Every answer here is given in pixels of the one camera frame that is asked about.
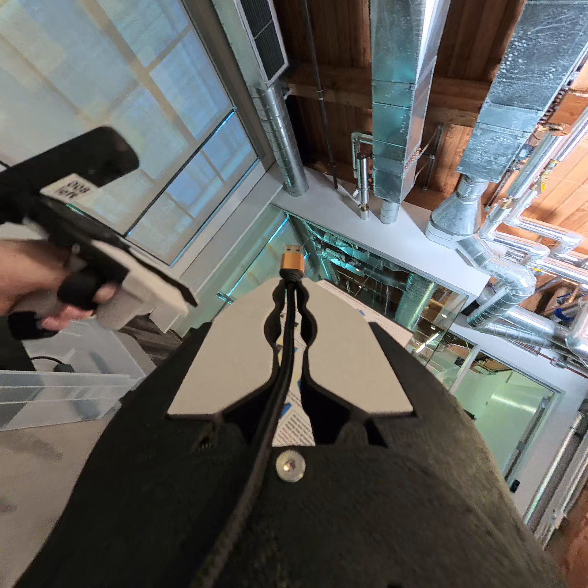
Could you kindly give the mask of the clear plastic bin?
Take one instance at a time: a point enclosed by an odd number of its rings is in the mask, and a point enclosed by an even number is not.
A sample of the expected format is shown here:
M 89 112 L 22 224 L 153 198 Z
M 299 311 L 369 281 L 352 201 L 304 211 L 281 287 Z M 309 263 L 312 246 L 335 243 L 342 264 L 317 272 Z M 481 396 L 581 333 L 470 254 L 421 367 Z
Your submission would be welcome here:
M 71 364 L 75 373 L 41 371 L 34 356 Z M 104 417 L 155 369 L 134 338 L 74 322 L 57 335 L 17 342 L 1 329 L 1 430 L 39 428 Z

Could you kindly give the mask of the large window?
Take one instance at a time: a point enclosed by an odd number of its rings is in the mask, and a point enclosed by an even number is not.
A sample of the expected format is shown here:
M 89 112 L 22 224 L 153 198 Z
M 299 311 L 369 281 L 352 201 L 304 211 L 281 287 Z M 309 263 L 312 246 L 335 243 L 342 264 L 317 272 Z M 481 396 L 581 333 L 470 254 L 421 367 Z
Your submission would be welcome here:
M 169 265 L 258 159 L 181 1 L 1 1 L 1 167 L 99 126 L 140 166 L 74 207 Z

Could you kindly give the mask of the round metal duct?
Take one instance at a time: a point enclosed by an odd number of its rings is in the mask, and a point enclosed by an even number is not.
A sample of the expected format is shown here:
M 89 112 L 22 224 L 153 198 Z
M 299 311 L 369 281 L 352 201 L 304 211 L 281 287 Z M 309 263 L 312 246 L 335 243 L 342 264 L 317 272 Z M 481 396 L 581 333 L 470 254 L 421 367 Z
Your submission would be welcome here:
M 249 92 L 282 173 L 284 189 L 292 196 L 305 194 L 306 173 L 281 88 L 249 87 Z

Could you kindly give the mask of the ceiling vent grille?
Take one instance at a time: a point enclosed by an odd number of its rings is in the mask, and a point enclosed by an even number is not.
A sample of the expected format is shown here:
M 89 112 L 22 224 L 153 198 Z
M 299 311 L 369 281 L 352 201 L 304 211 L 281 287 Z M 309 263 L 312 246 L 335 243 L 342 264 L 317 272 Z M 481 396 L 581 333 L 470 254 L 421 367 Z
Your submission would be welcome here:
M 273 1 L 236 1 L 263 83 L 272 86 L 289 62 Z

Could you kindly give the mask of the black usb cable orange plug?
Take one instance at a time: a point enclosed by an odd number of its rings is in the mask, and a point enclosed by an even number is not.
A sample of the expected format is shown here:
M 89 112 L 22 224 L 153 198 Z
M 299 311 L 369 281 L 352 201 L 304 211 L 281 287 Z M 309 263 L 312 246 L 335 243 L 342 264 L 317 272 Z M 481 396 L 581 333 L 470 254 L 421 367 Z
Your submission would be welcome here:
M 251 514 L 261 489 L 263 477 L 272 450 L 282 407 L 288 394 L 295 360 L 295 292 L 305 275 L 304 256 L 300 246 L 286 246 L 282 255 L 280 276 L 285 284 L 286 318 L 283 328 L 282 359 L 276 383 L 271 391 L 261 422 L 254 436 L 255 450 L 251 471 L 243 486 L 235 507 L 227 519 L 219 538 L 207 555 L 201 570 L 189 587 L 213 587 L 220 576 L 241 531 Z

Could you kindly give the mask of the insulated silver pipes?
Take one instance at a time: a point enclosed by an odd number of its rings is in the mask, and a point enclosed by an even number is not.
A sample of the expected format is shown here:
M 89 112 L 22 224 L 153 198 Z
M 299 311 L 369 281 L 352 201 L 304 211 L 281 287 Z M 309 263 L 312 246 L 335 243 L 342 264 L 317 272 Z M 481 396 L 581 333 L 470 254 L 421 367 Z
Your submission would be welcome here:
M 466 317 L 483 334 L 550 349 L 564 367 L 587 367 L 587 259 L 571 252 L 582 236 L 523 216 L 541 189 L 545 173 L 587 135 L 587 111 L 566 135 L 548 132 L 531 151 L 506 197 L 481 222 L 481 197 L 488 181 L 463 175 L 456 190 L 432 211 L 425 235 L 455 250 L 472 268 L 489 277 L 489 287 Z M 572 303 L 570 325 L 528 311 L 521 303 L 537 290 L 537 276 L 548 273 L 584 294 Z

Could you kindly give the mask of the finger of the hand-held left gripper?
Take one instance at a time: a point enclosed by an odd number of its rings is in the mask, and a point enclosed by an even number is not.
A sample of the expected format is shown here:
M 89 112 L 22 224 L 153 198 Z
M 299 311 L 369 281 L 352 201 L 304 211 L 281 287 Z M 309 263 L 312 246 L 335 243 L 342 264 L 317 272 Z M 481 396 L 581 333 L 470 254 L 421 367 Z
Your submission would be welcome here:
M 116 284 L 113 297 L 98 305 L 96 319 L 132 319 L 158 308 L 170 311 L 176 319 L 198 306 L 191 288 L 150 254 L 125 241 L 121 246 L 95 239 L 90 243 L 94 258 L 89 268 L 99 270 L 107 283 Z

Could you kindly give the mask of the rectangular metal air duct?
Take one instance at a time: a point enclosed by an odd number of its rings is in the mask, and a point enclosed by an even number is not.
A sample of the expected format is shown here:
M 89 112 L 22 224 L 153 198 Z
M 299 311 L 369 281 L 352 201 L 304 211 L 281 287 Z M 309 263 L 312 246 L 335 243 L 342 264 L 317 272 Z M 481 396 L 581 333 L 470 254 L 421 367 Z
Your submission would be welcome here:
M 445 23 L 443 1 L 371 2 L 374 195 L 398 208 L 415 177 Z
M 527 1 L 457 171 L 497 183 L 587 51 L 587 1 Z

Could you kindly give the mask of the person's left hand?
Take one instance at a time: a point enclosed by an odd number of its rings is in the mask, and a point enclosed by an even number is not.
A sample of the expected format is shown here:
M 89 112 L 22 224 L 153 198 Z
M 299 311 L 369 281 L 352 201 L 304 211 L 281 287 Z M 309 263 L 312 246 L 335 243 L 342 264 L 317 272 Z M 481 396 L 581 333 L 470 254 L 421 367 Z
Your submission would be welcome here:
M 22 299 L 38 290 L 56 292 L 70 275 L 70 252 L 44 240 L 1 240 L 1 317 L 13 311 Z M 115 284 L 104 284 L 95 294 L 94 302 L 103 304 L 117 292 Z M 92 316 L 72 305 L 63 305 L 40 322 L 43 329 L 57 332 L 72 321 Z

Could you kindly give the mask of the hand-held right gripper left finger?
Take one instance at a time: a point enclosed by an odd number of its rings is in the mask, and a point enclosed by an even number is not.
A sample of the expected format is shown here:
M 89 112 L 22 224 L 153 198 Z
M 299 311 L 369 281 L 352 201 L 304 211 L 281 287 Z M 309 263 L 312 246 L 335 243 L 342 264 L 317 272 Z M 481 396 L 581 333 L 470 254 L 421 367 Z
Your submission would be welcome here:
M 270 382 L 283 306 L 283 283 L 273 277 L 219 313 L 167 415 L 216 418 Z

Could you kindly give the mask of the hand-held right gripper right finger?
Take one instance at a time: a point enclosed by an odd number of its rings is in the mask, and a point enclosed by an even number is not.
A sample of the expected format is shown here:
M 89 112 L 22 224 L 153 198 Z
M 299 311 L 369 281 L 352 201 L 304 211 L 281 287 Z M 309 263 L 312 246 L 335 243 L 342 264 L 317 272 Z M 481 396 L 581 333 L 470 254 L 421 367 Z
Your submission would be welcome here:
M 300 395 L 310 420 L 408 416 L 413 405 L 369 322 L 324 286 L 298 285 L 305 342 Z

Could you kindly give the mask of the printed instruction sheet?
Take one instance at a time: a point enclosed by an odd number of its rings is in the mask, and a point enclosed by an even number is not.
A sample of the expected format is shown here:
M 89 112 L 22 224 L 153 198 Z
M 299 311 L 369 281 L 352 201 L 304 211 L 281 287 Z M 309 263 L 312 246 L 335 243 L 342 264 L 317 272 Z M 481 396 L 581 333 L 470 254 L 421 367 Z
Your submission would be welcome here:
M 406 345 L 412 338 L 412 334 L 407 329 L 394 323 L 390 319 L 386 319 L 383 315 L 367 307 L 367 305 L 362 302 L 354 300 L 351 295 L 343 293 L 342 290 L 339 290 L 327 281 L 320 281 L 317 283 L 340 296 L 345 302 L 357 309 L 358 312 L 369 322 L 373 332 L 373 328 L 377 326 L 386 336 L 398 343 L 402 350 L 406 348 Z M 309 416 L 306 415 L 303 409 L 300 395 L 300 381 L 302 377 L 305 342 L 300 334 L 301 317 L 299 308 L 296 312 L 296 322 L 297 326 L 295 327 L 294 333 L 295 360 L 293 364 L 293 380 L 290 384 L 282 415 L 273 438 L 273 446 L 298 447 L 330 445 L 331 443 L 334 443 L 346 423 L 358 421 L 361 424 L 365 424 L 373 421 L 376 417 L 366 420 L 359 420 L 356 417 L 349 420 L 310 420 Z

